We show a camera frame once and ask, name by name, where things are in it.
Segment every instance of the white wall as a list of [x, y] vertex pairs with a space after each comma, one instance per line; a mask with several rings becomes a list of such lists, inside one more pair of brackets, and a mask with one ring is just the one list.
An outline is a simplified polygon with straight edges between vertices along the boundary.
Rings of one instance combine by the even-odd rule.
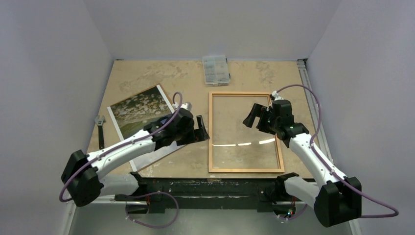
[[[400, 210], [363, 234], [415, 233], [415, 2], [343, 0], [307, 61], [335, 163]], [[363, 200], [363, 214], [390, 212]]]
[[308, 58], [340, 0], [84, 0], [117, 59]]
[[0, 3], [0, 234], [57, 234], [112, 59], [81, 0]]

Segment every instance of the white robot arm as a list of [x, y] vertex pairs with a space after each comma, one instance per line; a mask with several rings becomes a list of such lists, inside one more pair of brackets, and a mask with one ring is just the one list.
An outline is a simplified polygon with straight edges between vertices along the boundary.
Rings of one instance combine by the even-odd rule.
[[[310, 146], [311, 135], [308, 130], [303, 124], [294, 122], [291, 103], [276, 92], [271, 97], [273, 103], [269, 107], [255, 104], [243, 124], [252, 127], [254, 119], [259, 117], [257, 129], [277, 135], [299, 156], [317, 183], [309, 183], [299, 175], [289, 173], [277, 177], [275, 193], [294, 196], [304, 201], [314, 208], [318, 220], [326, 227], [360, 217], [361, 196], [344, 187], [332, 173], [335, 172], [359, 190], [360, 182], [355, 177], [346, 177], [317, 146], [312, 145], [321, 157], [319, 159]], [[108, 148], [89, 154], [84, 154], [81, 150], [72, 153], [61, 180], [75, 204], [85, 206], [105, 195], [142, 195], [138, 184], [142, 178], [136, 172], [126, 175], [108, 174], [138, 156], [169, 146], [173, 141], [179, 146], [208, 140], [201, 116], [197, 116], [199, 128], [193, 128], [194, 120], [190, 108], [191, 105], [185, 103], [176, 116], [162, 117], [130, 138]], [[332, 166], [331, 172], [324, 164]], [[65, 202], [67, 200], [62, 198], [63, 191], [60, 198]]]
[[132, 195], [138, 190], [140, 176], [133, 172], [125, 175], [108, 175], [112, 170], [146, 153], [157, 151], [176, 142], [177, 146], [209, 139], [202, 116], [197, 116], [198, 129], [194, 129], [191, 104], [184, 103], [176, 115], [167, 115], [146, 125], [135, 135], [102, 150], [84, 154], [78, 150], [71, 154], [61, 176], [64, 189], [79, 207], [91, 203], [99, 196]]
[[362, 198], [346, 187], [338, 178], [344, 179], [357, 190], [361, 184], [357, 178], [348, 178], [334, 166], [327, 156], [312, 143], [312, 136], [302, 123], [294, 122], [291, 103], [276, 91], [270, 95], [272, 104], [268, 107], [254, 104], [248, 117], [243, 121], [252, 127], [259, 117], [257, 129], [276, 135], [290, 148], [313, 175], [316, 184], [302, 179], [295, 173], [277, 177], [276, 192], [291, 195], [314, 209], [322, 225], [329, 227], [361, 216]]

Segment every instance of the adjustable wrench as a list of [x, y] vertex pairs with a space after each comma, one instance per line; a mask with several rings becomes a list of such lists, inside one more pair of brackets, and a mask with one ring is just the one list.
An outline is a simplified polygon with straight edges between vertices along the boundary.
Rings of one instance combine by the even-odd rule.
[[102, 124], [105, 122], [105, 117], [99, 118], [99, 115], [95, 118], [95, 123], [98, 126], [98, 144], [99, 149], [104, 148], [104, 133], [102, 132]]

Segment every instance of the plastic storage box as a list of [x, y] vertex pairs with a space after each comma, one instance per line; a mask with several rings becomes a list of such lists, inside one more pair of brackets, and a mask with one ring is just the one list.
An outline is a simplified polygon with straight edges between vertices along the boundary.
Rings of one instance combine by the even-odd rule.
[[227, 86], [231, 81], [228, 60], [224, 55], [202, 57], [205, 83], [209, 86]]

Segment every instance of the glass pane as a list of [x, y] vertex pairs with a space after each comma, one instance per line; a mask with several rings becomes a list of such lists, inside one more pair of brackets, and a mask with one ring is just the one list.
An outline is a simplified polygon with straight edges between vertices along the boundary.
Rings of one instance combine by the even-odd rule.
[[242, 121], [254, 103], [268, 106], [265, 96], [213, 97], [213, 168], [279, 168], [275, 136], [252, 128]]

